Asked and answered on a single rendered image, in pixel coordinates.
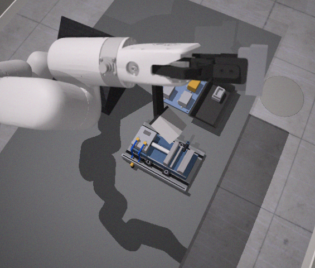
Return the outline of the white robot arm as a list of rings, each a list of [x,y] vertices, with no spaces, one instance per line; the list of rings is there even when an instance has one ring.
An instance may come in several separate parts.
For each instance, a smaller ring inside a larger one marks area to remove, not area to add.
[[[0,124],[33,130],[95,126],[101,115],[100,86],[125,88],[117,74],[124,38],[66,37],[48,52],[33,52],[26,62],[0,62]],[[152,98],[149,124],[171,144],[187,125],[164,108],[163,86],[152,85]]]

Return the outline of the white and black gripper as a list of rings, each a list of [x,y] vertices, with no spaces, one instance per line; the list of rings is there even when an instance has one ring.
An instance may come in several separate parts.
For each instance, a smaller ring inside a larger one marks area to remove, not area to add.
[[[238,54],[193,54],[199,43],[138,44],[126,37],[117,53],[117,74],[125,88],[137,84],[181,87],[192,80],[245,84],[246,58]],[[204,59],[202,59],[204,58]]]

